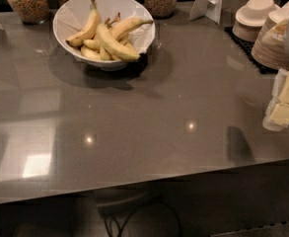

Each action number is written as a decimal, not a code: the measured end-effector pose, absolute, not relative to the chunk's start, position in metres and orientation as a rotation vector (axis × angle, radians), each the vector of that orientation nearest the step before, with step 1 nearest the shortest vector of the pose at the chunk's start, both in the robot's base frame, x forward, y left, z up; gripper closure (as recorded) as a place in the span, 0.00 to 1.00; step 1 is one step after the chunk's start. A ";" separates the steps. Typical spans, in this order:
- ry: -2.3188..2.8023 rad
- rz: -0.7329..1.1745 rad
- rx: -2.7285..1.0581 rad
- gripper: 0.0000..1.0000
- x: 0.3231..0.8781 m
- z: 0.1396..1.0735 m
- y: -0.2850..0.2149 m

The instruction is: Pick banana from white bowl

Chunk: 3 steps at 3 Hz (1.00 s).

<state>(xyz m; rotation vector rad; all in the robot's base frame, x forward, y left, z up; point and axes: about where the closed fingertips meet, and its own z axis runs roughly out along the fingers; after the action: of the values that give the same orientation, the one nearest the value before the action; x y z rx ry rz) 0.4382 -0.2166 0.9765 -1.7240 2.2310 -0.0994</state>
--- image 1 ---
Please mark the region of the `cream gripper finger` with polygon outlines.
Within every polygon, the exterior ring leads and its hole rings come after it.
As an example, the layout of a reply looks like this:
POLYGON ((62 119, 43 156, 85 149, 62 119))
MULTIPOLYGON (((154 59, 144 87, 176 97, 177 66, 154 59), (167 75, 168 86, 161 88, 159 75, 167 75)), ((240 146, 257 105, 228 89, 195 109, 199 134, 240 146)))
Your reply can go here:
POLYGON ((289 106, 276 104, 270 114, 270 120, 278 125, 289 125, 289 106))

